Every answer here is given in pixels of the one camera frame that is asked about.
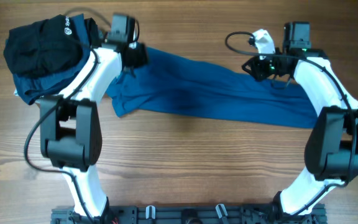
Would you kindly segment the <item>blue polo shirt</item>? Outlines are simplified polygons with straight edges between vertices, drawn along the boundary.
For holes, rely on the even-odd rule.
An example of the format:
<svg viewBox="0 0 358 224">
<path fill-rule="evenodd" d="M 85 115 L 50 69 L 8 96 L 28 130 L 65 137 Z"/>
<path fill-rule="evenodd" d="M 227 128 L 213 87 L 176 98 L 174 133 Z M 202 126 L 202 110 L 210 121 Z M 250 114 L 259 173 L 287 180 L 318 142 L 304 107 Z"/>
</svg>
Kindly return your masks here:
<svg viewBox="0 0 358 224">
<path fill-rule="evenodd" d="M 312 128 L 317 114 L 297 84 L 274 89 L 271 80 L 149 47 L 149 63 L 122 72 L 106 90 L 117 116 L 135 110 Z"/>
</svg>

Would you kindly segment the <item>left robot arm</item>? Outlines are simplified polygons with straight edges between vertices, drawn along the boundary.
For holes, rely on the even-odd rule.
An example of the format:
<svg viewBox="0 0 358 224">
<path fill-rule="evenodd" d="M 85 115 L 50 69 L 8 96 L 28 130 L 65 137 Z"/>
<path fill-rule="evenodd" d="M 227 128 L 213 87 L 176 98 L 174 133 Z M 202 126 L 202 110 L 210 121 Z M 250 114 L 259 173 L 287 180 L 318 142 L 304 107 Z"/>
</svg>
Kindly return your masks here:
<svg viewBox="0 0 358 224">
<path fill-rule="evenodd" d="M 139 34 L 137 19 L 114 14 L 110 31 L 97 35 L 98 45 L 90 48 L 75 79 L 58 94 L 40 99 L 40 151 L 69 186 L 75 201 L 69 222 L 114 222 L 96 167 L 103 142 L 98 104 L 123 70 L 147 64 Z"/>
</svg>

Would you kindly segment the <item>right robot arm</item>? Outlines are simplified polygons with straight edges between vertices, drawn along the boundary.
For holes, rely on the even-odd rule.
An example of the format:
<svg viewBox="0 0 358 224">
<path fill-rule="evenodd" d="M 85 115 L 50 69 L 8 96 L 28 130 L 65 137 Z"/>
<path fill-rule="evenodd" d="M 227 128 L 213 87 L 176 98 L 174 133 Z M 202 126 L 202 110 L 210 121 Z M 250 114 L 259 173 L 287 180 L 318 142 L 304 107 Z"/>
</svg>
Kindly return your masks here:
<svg viewBox="0 0 358 224">
<path fill-rule="evenodd" d="M 249 36 L 257 52 L 242 69 L 257 81 L 288 75 L 318 116 L 305 146 L 305 168 L 278 193 L 282 213 L 306 215 L 327 193 L 358 176 L 358 100 L 335 76 L 324 50 L 312 48 L 309 22 L 286 23 L 282 49 L 264 29 Z"/>
</svg>

